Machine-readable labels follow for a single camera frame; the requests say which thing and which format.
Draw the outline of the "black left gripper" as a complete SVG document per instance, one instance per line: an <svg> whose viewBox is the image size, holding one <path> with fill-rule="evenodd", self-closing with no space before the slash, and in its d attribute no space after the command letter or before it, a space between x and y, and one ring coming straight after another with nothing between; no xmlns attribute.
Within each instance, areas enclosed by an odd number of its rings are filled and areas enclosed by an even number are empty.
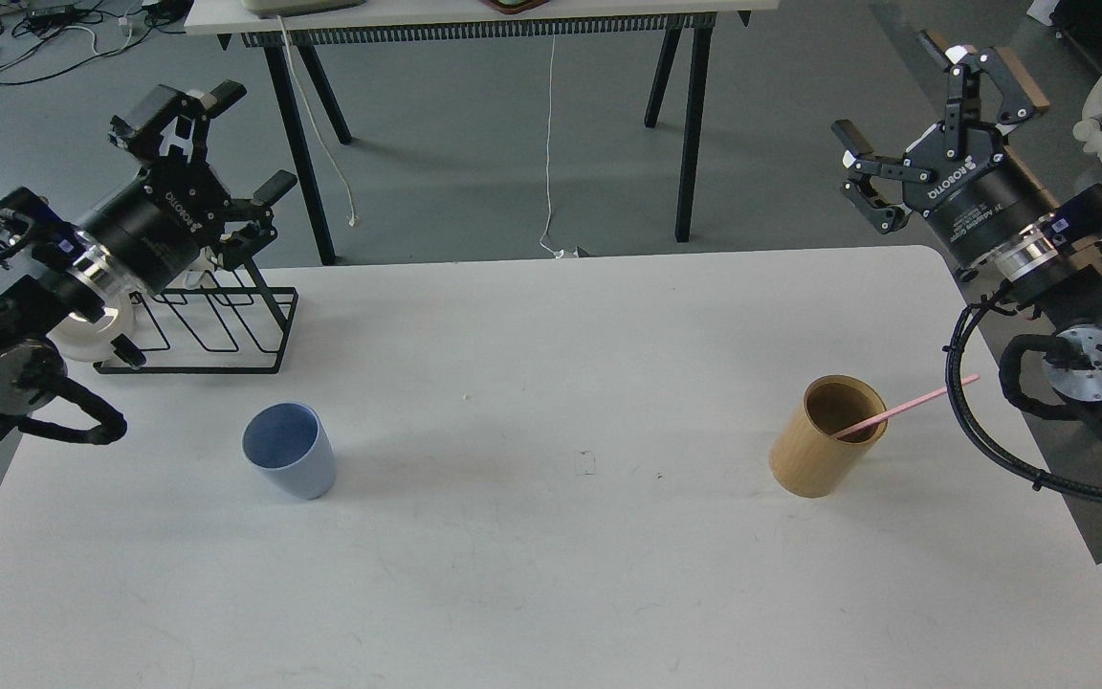
<svg viewBox="0 0 1102 689"><path fill-rule="evenodd" d="M111 118L110 144L136 160L156 161L79 218L80 282L100 297L156 294L217 238L217 267L226 270L240 269L276 241L273 206L298 186L293 171L276 171L250 200L231 200L206 161L210 121L246 93L236 80L210 91L158 84L126 117ZM187 131L174 132L188 143L187 157L169 152L166 131L179 121L188 123Z"/></svg>

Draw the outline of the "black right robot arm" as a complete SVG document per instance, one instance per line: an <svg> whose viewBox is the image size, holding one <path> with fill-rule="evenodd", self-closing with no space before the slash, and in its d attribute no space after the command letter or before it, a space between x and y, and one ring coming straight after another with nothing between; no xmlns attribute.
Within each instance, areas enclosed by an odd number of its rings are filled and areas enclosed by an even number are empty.
<svg viewBox="0 0 1102 689"><path fill-rule="evenodd" d="M966 274L991 266L996 291L963 308L946 345L946 397L985 457L1031 483L1102 504L1102 487L1029 465L977 422L960 380L966 342L988 313L1044 317L1054 331L1022 333L998 362L1005 400L1044 420L1077 420L1102 441L1102 185L1055 200L1011 149L1016 126L1049 103L1007 49L946 45L922 30L923 51L946 73L940 121L901 157L880 157L857 127L832 123L844 146L843 193L876 232L921 215Z"/></svg>

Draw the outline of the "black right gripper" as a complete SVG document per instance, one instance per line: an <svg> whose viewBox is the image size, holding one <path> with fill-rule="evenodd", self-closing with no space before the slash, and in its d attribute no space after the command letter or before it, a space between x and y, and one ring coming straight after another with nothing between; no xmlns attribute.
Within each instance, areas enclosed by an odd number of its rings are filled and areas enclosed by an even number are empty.
<svg viewBox="0 0 1102 689"><path fill-rule="evenodd" d="M1054 193L1015 157L1004 136L1042 117L1050 101L1011 49L946 45L936 31L919 31L915 39L946 71L943 119L900 160L875 154L852 121L833 122L849 171L841 192L882 234L900 232L912 209L921 213L957 263L966 267L1059 208ZM985 82L1000 95L992 121L983 118ZM965 149L949 160L946 144ZM906 183L905 204L885 200L875 179Z"/></svg>

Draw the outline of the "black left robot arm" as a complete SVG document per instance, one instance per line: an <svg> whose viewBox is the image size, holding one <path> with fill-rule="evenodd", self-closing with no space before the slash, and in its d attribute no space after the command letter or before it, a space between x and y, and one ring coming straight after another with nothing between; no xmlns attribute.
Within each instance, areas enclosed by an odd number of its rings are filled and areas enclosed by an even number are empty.
<svg viewBox="0 0 1102 689"><path fill-rule="evenodd" d="M32 262L0 293L0 442L21 432L104 446L126 435L121 411L71 379L50 340L67 317L91 323L117 297L156 297L205 256L248 270L276 305L253 257L276 240L273 205L298 176L276 171L248 200L233 200L207 161L210 122L245 95L236 80L209 91L161 84L111 119L110 143L139 173L79 220L60 218L30 189L0 197L0 267L17 255Z"/></svg>

